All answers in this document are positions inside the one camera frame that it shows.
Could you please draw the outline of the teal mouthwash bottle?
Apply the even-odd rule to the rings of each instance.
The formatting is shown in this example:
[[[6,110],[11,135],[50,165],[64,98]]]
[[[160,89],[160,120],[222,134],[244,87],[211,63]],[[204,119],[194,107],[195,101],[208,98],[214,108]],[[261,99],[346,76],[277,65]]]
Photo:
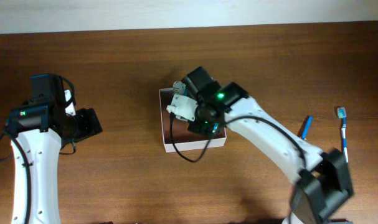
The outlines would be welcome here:
[[[172,88],[175,95],[187,95],[186,85],[182,81],[175,81]]]

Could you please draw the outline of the blue disposable razor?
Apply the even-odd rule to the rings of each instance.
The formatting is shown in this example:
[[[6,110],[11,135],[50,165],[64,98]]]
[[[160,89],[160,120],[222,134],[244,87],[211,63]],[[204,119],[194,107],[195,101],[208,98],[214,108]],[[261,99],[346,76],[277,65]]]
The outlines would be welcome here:
[[[306,139],[306,136],[308,134],[308,131],[309,131],[309,128],[311,126],[311,123],[312,123],[312,120],[313,120],[313,117],[312,116],[307,116],[304,123],[303,123],[303,129],[302,129],[302,132],[301,132],[301,139],[302,140],[305,140]]]

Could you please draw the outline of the teal toothpaste tube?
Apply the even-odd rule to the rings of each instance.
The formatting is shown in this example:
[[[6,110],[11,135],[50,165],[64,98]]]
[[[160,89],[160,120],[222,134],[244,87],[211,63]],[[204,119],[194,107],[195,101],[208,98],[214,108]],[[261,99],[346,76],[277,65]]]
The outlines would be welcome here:
[[[213,132],[213,133],[217,133],[217,132],[218,132],[218,129],[219,129],[219,124],[218,124],[218,123],[215,123],[212,132]]]

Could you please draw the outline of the blue white toothbrush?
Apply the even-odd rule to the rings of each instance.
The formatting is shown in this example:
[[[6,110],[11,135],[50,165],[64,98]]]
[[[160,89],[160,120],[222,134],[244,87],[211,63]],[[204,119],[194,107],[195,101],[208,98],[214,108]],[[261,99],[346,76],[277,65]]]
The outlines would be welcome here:
[[[345,107],[337,108],[337,116],[341,120],[341,140],[342,140],[342,150],[345,156],[346,162],[349,162],[347,153],[347,139],[346,139],[346,126],[347,126],[347,113]]]

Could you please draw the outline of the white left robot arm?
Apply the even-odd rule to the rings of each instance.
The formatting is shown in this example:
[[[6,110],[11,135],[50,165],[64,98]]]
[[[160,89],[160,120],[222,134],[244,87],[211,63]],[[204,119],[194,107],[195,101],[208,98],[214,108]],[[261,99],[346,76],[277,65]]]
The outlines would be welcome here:
[[[62,149],[102,132],[92,108],[62,110],[66,128],[50,125],[47,105],[11,111],[4,132],[15,163],[12,223],[60,223],[57,169]]]

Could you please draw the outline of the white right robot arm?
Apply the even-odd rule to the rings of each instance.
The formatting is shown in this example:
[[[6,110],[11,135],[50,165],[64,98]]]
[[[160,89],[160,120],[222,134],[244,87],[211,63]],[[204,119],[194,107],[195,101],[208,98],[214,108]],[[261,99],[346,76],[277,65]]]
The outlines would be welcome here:
[[[214,123],[249,140],[293,185],[284,223],[329,223],[354,194],[347,148],[325,152],[293,134],[267,114],[241,86],[232,82],[189,84],[197,101],[196,119]]]

